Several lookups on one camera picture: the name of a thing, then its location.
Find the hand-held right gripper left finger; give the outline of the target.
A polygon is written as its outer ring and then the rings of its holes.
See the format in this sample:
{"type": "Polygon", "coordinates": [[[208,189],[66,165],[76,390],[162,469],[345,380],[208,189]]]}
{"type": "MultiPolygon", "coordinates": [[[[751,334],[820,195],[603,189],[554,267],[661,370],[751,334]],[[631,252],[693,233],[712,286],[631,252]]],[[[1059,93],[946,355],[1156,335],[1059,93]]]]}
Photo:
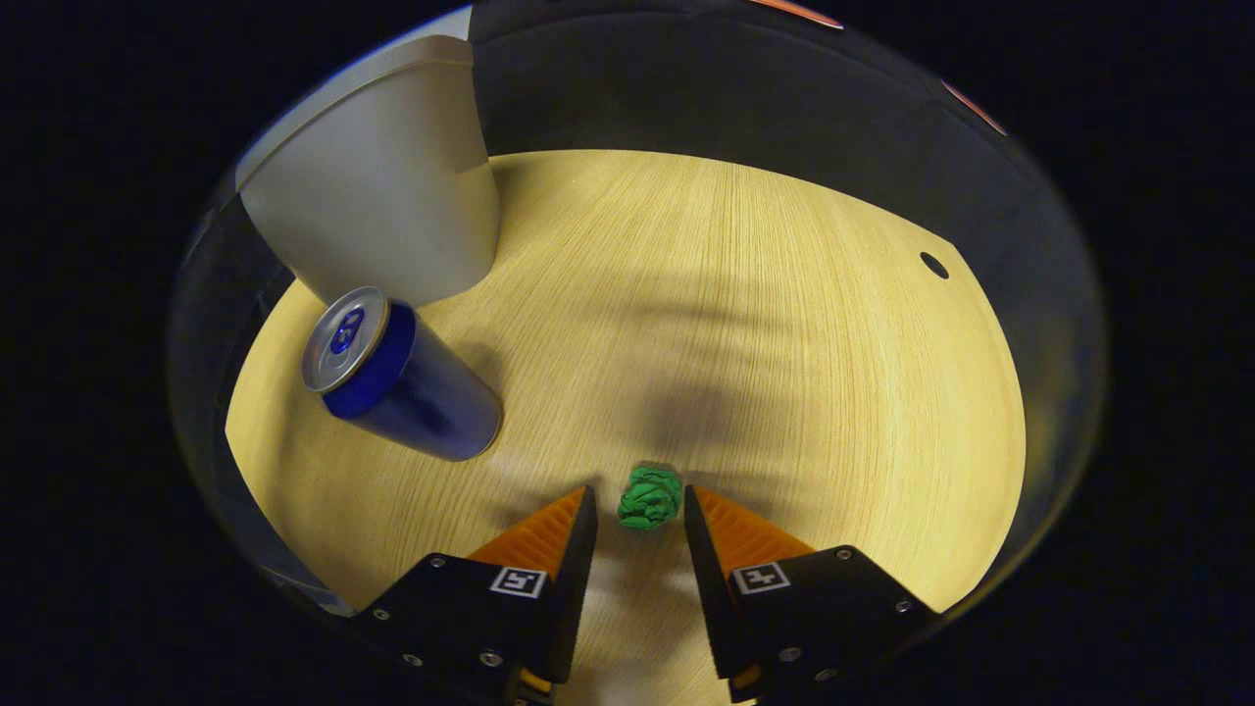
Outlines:
{"type": "Polygon", "coordinates": [[[579,487],[467,557],[425,556],[348,630],[438,705],[551,705],[577,651],[599,510],[579,487]]]}

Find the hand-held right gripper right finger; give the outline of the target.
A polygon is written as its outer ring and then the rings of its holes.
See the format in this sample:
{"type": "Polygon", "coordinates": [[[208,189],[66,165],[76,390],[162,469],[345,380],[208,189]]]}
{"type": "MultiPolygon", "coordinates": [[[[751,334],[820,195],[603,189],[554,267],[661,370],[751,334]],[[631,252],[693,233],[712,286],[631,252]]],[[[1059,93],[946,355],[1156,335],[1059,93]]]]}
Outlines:
{"type": "Polygon", "coordinates": [[[685,488],[684,530],[734,703],[833,703],[937,630],[927,603],[856,545],[812,548],[709,488],[685,488]]]}

